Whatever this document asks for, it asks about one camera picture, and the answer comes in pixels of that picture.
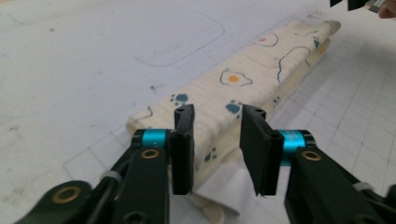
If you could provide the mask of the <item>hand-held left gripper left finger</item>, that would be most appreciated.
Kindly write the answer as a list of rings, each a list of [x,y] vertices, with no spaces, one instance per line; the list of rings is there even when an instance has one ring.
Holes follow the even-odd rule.
[[[187,195],[193,188],[194,105],[182,105],[174,110],[175,128],[137,129],[132,145],[137,147],[159,147],[165,151],[171,166],[173,194]]]

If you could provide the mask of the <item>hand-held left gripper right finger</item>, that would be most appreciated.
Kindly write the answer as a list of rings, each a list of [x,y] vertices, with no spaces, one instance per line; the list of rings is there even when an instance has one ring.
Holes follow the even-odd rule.
[[[290,166],[298,148],[315,146],[308,130],[274,130],[264,110],[243,105],[239,147],[257,195],[275,195],[280,167]]]

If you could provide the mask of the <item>cream patterned cloth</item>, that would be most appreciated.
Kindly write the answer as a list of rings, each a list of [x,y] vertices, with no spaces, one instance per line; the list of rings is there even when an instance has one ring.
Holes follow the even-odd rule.
[[[129,133],[170,128],[175,109],[192,104],[194,187],[188,199],[210,224],[225,224],[225,209],[241,213],[252,187],[248,172],[237,165],[242,157],[243,106],[260,107],[271,118],[321,59],[340,27],[338,21],[293,21],[132,115],[126,128]]]

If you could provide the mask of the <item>white grid mat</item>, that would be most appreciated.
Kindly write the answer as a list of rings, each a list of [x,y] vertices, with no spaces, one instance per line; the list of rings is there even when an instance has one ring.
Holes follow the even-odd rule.
[[[65,181],[96,183],[129,146],[133,113],[294,20],[341,29],[272,127],[307,129],[386,193],[396,21],[329,0],[0,0],[0,224]]]

